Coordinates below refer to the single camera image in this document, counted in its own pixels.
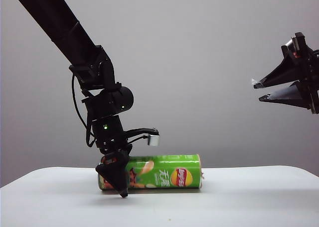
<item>white table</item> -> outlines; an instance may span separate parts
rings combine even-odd
[[[203,169],[200,190],[122,199],[91,168],[33,171],[1,188],[1,227],[319,227],[319,177],[296,167]]]

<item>wire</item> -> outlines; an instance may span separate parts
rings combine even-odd
[[[146,136],[146,135],[144,135],[144,136],[139,136],[138,138],[135,138],[134,140],[128,142],[128,144],[131,144],[132,142],[135,142],[135,141],[140,140],[140,139],[142,139],[142,138],[143,138],[143,139],[146,139],[146,138],[148,138],[148,136]]]
[[[78,105],[76,104],[75,91],[74,91],[74,77],[75,77],[75,75],[73,74],[73,75],[72,75],[72,98],[73,98],[73,103],[74,103],[74,107],[75,107],[76,113],[78,114],[78,116],[79,116],[81,122],[83,123],[85,129],[87,129],[88,127],[87,127],[87,125],[85,124],[85,121],[83,120],[83,118],[82,118],[82,116],[81,116],[81,114],[80,114],[80,112],[79,112]]]

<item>lay's chips can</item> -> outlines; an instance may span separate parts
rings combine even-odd
[[[133,156],[126,166],[129,188],[200,188],[199,155]],[[98,175],[101,190],[113,187]]]

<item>gray wall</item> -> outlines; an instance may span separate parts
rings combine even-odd
[[[124,129],[160,131],[159,147],[139,141],[133,155],[199,153],[203,167],[292,165],[319,175],[319,116],[258,102],[278,87],[253,90],[250,81],[281,62],[280,46],[297,31],[319,48],[318,0],[66,2],[134,93]],[[17,0],[1,0],[2,185],[42,167],[98,163],[68,66]]]

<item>robotic arm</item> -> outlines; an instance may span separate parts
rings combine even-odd
[[[319,114],[319,50],[310,49],[301,32],[295,35],[281,47],[284,56],[281,64],[257,82],[254,88],[294,81],[285,89],[260,97],[259,101],[302,107]]]
[[[73,73],[72,87],[76,77],[85,96],[82,102],[87,108],[87,124],[84,124],[86,143],[91,147],[95,142],[104,154],[96,171],[122,197],[126,197],[128,186],[125,166],[133,147],[131,143],[137,139],[147,138],[148,145],[158,145],[159,132],[155,128],[123,130],[117,114],[132,107],[133,94],[121,83],[115,82],[109,56],[101,45],[94,45],[64,0],[19,1],[70,61],[69,69]],[[90,90],[101,92],[94,96]],[[148,135],[128,141],[128,138],[144,133]]]

